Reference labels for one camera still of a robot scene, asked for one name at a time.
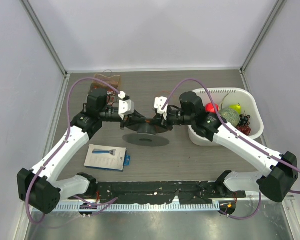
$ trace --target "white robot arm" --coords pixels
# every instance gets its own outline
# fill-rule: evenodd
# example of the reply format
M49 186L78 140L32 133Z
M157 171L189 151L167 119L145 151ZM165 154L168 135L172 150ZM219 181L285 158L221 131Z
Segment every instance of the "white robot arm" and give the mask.
M152 118L145 118L134 110L134 104L127 99L125 104L129 107L109 107L107 106L107 92L96 89L88 97L86 109L79 113L71 122L70 135L67 141L65 137L31 170L23 168L17 175L19 198L25 200L28 187L34 175L39 172L45 161L56 151L56 149L66 141L63 148L52 158L38 176L29 198L29 203L41 212L50 213L61 200L78 194L92 195L96 192L97 181L94 177L78 173L78 175L61 181L57 181L61 171L72 159L75 153L84 146L94 134L102 127L102 122L118 122L121 128L128 127L134 129L138 125L154 125L156 129L172 130L175 125L191 125L193 130L202 137L206 137L211 142L222 145L240 157L248 161L258 171L248 173L237 173L225 171L217 180L218 191L226 195L229 192L253 191L262 192L266 197L282 202L292 185L298 178L298 174L292 169L283 166L270 156L260 153L251 145L230 133L229 130L220 123L214 113L202 115L202 101L194 92L185 92L180 96L181 108L177 110L164 109ZM161 103L155 102L154 108L159 109ZM227 127L237 132L230 123ZM287 152L285 155L268 149L248 136L241 136L250 143L267 151L271 156L297 165L297 159Z

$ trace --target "purple cable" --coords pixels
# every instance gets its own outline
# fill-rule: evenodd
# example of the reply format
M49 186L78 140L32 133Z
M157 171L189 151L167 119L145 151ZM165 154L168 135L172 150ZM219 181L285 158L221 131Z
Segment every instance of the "purple cable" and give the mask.
M223 125L230 133L232 133L232 134L234 134L235 136L237 136L237 133L236 133L235 131L233 131L230 127L228 127L228 125L227 125L227 124L223 121L223 119L221 118L221 116L220 116L220 114L219 114L219 112L218 112L218 110L217 110L217 107L216 107L216 105L215 105L215 102L214 102L214 100L213 100L213 98L212 98L212 96L211 96L211 94L210 94L208 88L207 88L200 80L198 80L198 79L195 79L195 78L187 78L187 79L184 79L184 80L182 80L181 82L179 82L178 85L175 86L175 88L172 90L172 92L170 93L169 97L167 98L167 100L165 101L165 103L164 103L164 105L162 106L161 109L164 109L164 108L165 108L165 106L168 104L169 100L171 99L171 97L173 96L173 94L175 93L175 91L180 87L180 85L182 85L183 83L185 83L185 82L187 82L187 81L194 81L194 82L197 82L198 84L200 84L200 85L205 89L205 92L206 92L206 94L208 95L208 97L209 97L209 99L210 99L210 101L211 101L211 103L212 103L212 106L213 106L213 108L214 108L214 111L215 111L215 113L216 113L218 119L219 119L220 122L222 123L222 125ZM256 145L254 145L252 142L248 141L248 140L245 139L244 137L239 136L239 138L240 138L242 141L244 141L246 144L249 144L251 147L255 148L255 149L258 150L259 152L261 152L261 153L263 153L264 155L266 155L267 157L270 156L270 154L269 154L267 151L265 151L265 150L263 150L262 148L260 148L260 147L258 147L258 146L256 146ZM277 158L277 157L275 157L275 156L272 156L272 155L271 155L270 157L271 157L272 159L276 160L277 162L279 162L279 163L281 163L281 164L283 164L283 165L285 165L285 166L287 166L287 167L289 167L289 168L291 168L291 169L297 171L298 173L300 173L300 169L298 169L297 167L295 167L295 166L293 166L293 165L291 165L291 164L289 164L289 163L287 163L287 162L285 162L285 161L283 161L283 160L281 160L281 159L279 159L279 158ZM300 194L300 191L293 191L293 190L291 190L290 193L293 193L293 194Z
M103 209L101 209L101 210L98 211L98 212L92 213L90 216L96 216L96 215L99 215L100 213L102 213L103 211L105 211L107 208L109 208L109 207L110 207L117 199L118 199L117 197L114 198L114 199L112 199L111 201L108 202L108 203L109 203L108 206L104 207ZM68 225L69 223L71 223L71 222L73 222L73 221L75 221L75 220L77 220L77 219L80 219L80 218L81 218L81 215L79 215L79 216L77 216L77 217L74 217L74 218L70 219L69 221L67 221L66 223L64 223L64 224L62 224L62 225L60 225L60 226L46 226L46 225L42 225L42 224L41 224L41 225L37 225L36 228L35 228L35 230L34 230L34 232L33 232L33 234L32 234L31 240L34 240L34 239L35 239L35 236L36 236L36 233L37 233L39 227L44 227L44 228L47 228L47 229L53 229L53 230L54 230L54 229L60 229L60 228L63 228L64 226Z
M69 136L70 136L70 131L71 131L71 121L70 121L70 113L69 113L69 102L70 102L70 96L71 96L71 93L73 92L75 86L83 81L87 81L87 80L93 80L93 81L97 81L99 83L102 83L104 85L106 85L108 88L112 89L113 91L115 91L117 94L120 94L120 92L115 89L113 86L111 86L110 84L106 83L105 81L102 81L100 79L97 79L97 78L94 78L94 77L84 77L84 78L81 78L79 79L78 81L76 81L72 87L70 88L69 90L69 93L68 93L68 96L67 96L67 99L66 99L66 116L67 116L67 132L66 132L66 136L65 136L65 139L64 141L62 142L62 144L55 150L55 152L46 160L46 162L42 165L42 167L39 169L39 171L34 175L32 181L30 182L30 185L29 185L29 188L26 192L26 195L25 195L25 211L26 211L26 215L27 217L29 218L29 221L32 223L32 224L40 224L42 223L42 221L44 220L45 218L45 214L42 215L42 218L39 220L39 221L35 221L32 216L31 216L31 213L30 213L30 206L29 206L29 198L30 198L30 193L31 193L31 190L35 184L35 181L37 180L38 176L40 175L40 173L45 169L45 166L48 165L48 163L57 155L57 153L63 148L63 146L66 144Z
M86 204L93 205L93 206L104 206L104 205L108 205L108 204L111 204L111 202L112 202L114 199L115 199L115 200L118 199L117 197L115 197L114 199L112 199L112 200L110 200L110 201L108 201L108 202L105 202L105 203L92 203L92 202L86 201L85 199L83 199L83 198L81 198L81 197L79 197L79 196L77 196L77 195L75 195L75 196L73 196L73 197L76 198L76 199L79 199L80 201L82 201L82 202L84 202L84 203L86 203Z
M236 220L246 220L246 219L250 219L250 218L252 218L253 216L255 216L257 213L258 213L258 211L259 211L259 209L260 209L260 207L261 207L261 193L259 192L259 203L258 203L258 206L256 207L256 209L255 209L255 211L250 215L250 216L232 216L232 215L229 215L229 218L231 218L231 219L236 219ZM219 211L220 213L222 213L223 215L225 215L225 216L228 216L227 215L227 211Z
M103 211L105 211L107 208L109 208L115 201L117 201L118 198L114 198L110 201L108 201L107 203L105 204L108 204L107 206L105 206L103 209L101 209L100 211L97 211L95 213L92 213L90 216L96 216L96 215L99 215L100 213L102 213ZM77 219L80 219L81 218L81 215L78 216L78 217L74 217L73 219L67 221L66 223L60 225L60 226L46 226L46 225L43 225L44 228L47 228L47 229L60 229L60 228L63 228L65 225L73 222L74 220L77 220Z

